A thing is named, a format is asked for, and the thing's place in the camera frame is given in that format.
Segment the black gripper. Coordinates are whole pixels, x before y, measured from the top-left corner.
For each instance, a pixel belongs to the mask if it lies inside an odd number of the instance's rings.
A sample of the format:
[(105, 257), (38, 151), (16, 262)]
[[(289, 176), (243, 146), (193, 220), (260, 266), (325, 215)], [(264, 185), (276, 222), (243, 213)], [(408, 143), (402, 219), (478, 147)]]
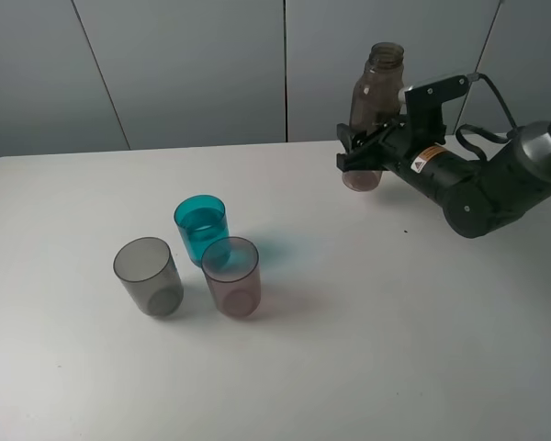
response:
[(336, 136), (345, 150), (379, 141), (379, 150), (338, 153), (340, 171), (389, 171), (433, 202), (443, 202), (452, 187), (478, 171), (477, 161), (468, 161), (434, 141), (411, 143), (405, 117), (390, 119), (371, 133), (339, 123)]

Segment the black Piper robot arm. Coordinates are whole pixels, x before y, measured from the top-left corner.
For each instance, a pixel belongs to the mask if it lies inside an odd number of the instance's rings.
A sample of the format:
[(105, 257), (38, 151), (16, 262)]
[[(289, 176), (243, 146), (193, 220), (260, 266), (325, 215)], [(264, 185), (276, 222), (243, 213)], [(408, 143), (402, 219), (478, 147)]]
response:
[(340, 124), (344, 147), (336, 162), (343, 172), (389, 171), (438, 205), (449, 226), (466, 238), (477, 238), (520, 219), (551, 197), (551, 121), (537, 121), (500, 137), (463, 125), (487, 141), (501, 144), (492, 157), (456, 139), (476, 155), (466, 160), (444, 147), (430, 130), (417, 137), (404, 116), (368, 134)]

